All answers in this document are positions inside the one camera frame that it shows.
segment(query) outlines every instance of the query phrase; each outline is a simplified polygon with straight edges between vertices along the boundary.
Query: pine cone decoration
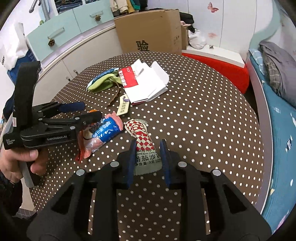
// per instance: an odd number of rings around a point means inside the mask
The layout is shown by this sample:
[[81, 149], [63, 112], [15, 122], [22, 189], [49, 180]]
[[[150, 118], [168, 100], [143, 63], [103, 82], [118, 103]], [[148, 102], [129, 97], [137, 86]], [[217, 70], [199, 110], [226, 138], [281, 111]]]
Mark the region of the pine cone decoration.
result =
[[48, 46], [49, 47], [52, 47], [52, 46], [54, 46], [54, 44], [55, 44], [55, 40], [54, 39], [50, 39], [49, 42], [48, 42]]
[[97, 22], [100, 21], [100, 20], [101, 20], [101, 16], [100, 16], [100, 15], [96, 15], [95, 20], [96, 20]]

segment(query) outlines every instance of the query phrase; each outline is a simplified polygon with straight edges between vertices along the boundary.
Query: red ottoman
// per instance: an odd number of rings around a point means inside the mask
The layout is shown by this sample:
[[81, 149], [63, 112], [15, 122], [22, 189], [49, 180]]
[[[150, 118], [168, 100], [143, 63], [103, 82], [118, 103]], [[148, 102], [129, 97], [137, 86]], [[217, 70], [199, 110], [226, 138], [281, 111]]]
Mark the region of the red ottoman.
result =
[[189, 53], [182, 53], [182, 55], [198, 60], [212, 67], [213, 69], [217, 70], [222, 75], [224, 75], [227, 79], [229, 79], [242, 94], [246, 93], [250, 81], [247, 65], [245, 65], [244, 68], [241, 68], [221, 60], [208, 58], [200, 55]]

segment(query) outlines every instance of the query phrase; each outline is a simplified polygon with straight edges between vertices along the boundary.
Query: metal pole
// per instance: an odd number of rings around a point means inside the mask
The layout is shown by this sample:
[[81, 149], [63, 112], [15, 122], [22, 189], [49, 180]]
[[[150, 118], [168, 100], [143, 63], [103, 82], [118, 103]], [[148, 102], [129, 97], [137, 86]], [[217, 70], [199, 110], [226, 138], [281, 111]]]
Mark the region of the metal pole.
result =
[[38, 0], [34, 0], [33, 4], [32, 4], [32, 7], [30, 8], [29, 10], [29, 13], [32, 13], [34, 11], [34, 8], [36, 6], [36, 3], [37, 3]]
[[48, 20], [50, 20], [50, 17], [49, 17], [49, 13], [47, 11], [45, 0], [40, 0], [40, 2], [41, 2], [42, 11], [44, 13], [45, 21], [48, 21]]

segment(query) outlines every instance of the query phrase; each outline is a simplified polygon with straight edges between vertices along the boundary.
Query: table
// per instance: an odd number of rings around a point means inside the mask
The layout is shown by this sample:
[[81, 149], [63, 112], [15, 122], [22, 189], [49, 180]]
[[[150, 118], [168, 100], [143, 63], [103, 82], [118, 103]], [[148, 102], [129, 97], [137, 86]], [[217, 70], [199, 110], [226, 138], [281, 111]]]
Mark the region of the table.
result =
[[[193, 59], [168, 53], [138, 52], [123, 54], [82, 71], [53, 99], [59, 102], [83, 101], [85, 111], [97, 109], [104, 114], [116, 111], [119, 96], [107, 106], [117, 88], [92, 94], [89, 81], [111, 67], [127, 67], [141, 59], [150, 65], [157, 61], [170, 75], [169, 90], [148, 103], [131, 106], [123, 121], [139, 118], [155, 146], [166, 139], [168, 148], [203, 171], [222, 170], [239, 190], [255, 204], [260, 192], [264, 159], [259, 124], [243, 95], [224, 76]], [[74, 113], [57, 118], [72, 117]], [[49, 149], [47, 175], [42, 185], [31, 189], [37, 211], [79, 168], [94, 171], [116, 160], [128, 150], [133, 138], [125, 131], [82, 163], [75, 162], [78, 145], [65, 144]], [[165, 186], [161, 171], [135, 176], [132, 187], [118, 191], [118, 225], [121, 240], [177, 240], [181, 211], [181, 191]], [[91, 203], [91, 212], [95, 203]], [[205, 207], [207, 231], [209, 219]]]

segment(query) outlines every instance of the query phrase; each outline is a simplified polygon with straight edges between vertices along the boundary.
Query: white plastic bag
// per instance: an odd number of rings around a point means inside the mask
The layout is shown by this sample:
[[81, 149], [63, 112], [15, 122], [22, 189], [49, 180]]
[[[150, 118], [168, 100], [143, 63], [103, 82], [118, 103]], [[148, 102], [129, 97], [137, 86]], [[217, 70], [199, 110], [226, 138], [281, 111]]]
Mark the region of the white plastic bag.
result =
[[188, 30], [188, 37], [189, 44], [195, 49], [202, 49], [207, 43], [204, 34], [199, 30], [195, 30], [194, 34]]
[[7, 70], [13, 69], [17, 60], [25, 57], [28, 52], [23, 24], [15, 23], [14, 27], [15, 33], [13, 33], [13, 42], [11, 42], [9, 46], [2, 46], [0, 49], [1, 64]]

